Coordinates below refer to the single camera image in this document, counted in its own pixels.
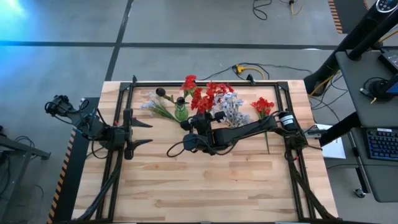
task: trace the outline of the desk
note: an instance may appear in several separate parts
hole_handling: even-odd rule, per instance
[[[348,91],[353,100],[356,112],[343,119],[330,128],[325,136],[322,136],[321,145],[338,138],[351,131],[356,145],[357,156],[362,164],[385,164],[398,166],[397,162],[369,159],[360,127],[398,127],[396,111],[398,111],[398,98],[390,102],[375,102],[370,104],[370,99],[359,92],[363,83],[371,77],[390,79],[391,72],[377,59],[380,52],[366,52],[361,60],[352,61],[345,52],[338,52],[336,58],[340,70],[344,76]],[[374,198],[378,202],[398,202],[398,180],[396,174],[398,167],[363,166],[366,173],[364,179],[368,179]]]
[[[113,120],[119,85],[120,82],[104,83],[99,100],[98,108],[109,123]],[[304,83],[289,81],[289,88],[295,115],[303,128],[309,128],[314,122]],[[178,87],[165,89],[174,98],[181,94]],[[249,105],[251,102],[260,96],[275,101],[272,88],[236,86],[234,89],[238,98],[245,101],[239,110],[253,119],[257,119],[257,115]],[[154,90],[153,87],[134,88],[134,117],[153,128],[133,128],[133,138],[154,141],[139,146],[133,160],[123,161],[114,222],[297,220],[289,169],[283,156],[284,141],[280,136],[268,133],[269,148],[264,135],[260,134],[238,142],[232,153],[225,156],[184,152],[168,158],[167,149],[181,141],[187,132],[173,121],[151,117],[148,111],[139,110],[140,105],[148,101],[148,92]],[[170,103],[167,107],[170,112],[174,110]],[[314,139],[309,143],[318,145]],[[106,151],[98,152],[98,156],[105,154]],[[337,216],[322,152],[306,148],[303,154],[312,190],[328,211]],[[79,217],[98,193],[104,163],[92,156],[85,161],[73,218]],[[300,196],[305,207],[303,192]],[[109,197],[105,198],[105,211],[108,203]]]

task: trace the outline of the green vase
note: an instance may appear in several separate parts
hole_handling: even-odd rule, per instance
[[[175,104],[174,111],[175,118],[179,121],[186,121],[188,119],[188,109],[184,105]]]

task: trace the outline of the black line on floor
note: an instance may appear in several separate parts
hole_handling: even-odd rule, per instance
[[[121,47],[142,48],[192,48],[192,49],[276,49],[276,50],[335,50],[335,45],[295,44],[199,44],[199,43],[122,43]]]
[[[128,0],[126,10],[124,10],[124,15],[122,19],[122,24],[120,25],[118,38],[116,39],[116,45],[113,49],[111,60],[109,61],[108,70],[106,71],[105,81],[111,81],[113,76],[114,67],[116,66],[116,61],[118,60],[118,55],[120,51],[120,46],[123,40],[124,31],[126,31],[127,22],[130,16],[131,5],[134,0]]]
[[[0,40],[0,46],[29,46],[29,47],[114,47],[112,42],[34,42]]]

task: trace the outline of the gray desk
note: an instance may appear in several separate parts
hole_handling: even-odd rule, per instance
[[[377,59],[380,54],[380,52],[366,52],[358,61],[350,60],[345,52],[336,54],[338,65],[346,81],[356,112],[330,128],[321,137],[320,143],[325,145],[339,136],[351,132],[354,154],[359,159],[358,161],[363,164],[357,169],[363,188],[366,189],[369,182],[374,198],[378,202],[398,202],[398,194],[396,193],[398,189],[398,162],[369,159],[361,130],[361,127],[398,127],[397,97],[390,102],[370,104],[371,99],[359,92],[368,78],[389,79],[392,77],[392,73]]]

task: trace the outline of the white paper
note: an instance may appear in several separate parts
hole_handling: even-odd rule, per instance
[[[318,129],[327,130],[331,128],[331,125],[316,124]],[[333,140],[331,143],[322,147],[322,154],[325,158],[345,159],[346,154],[344,152],[343,142],[341,138]]]

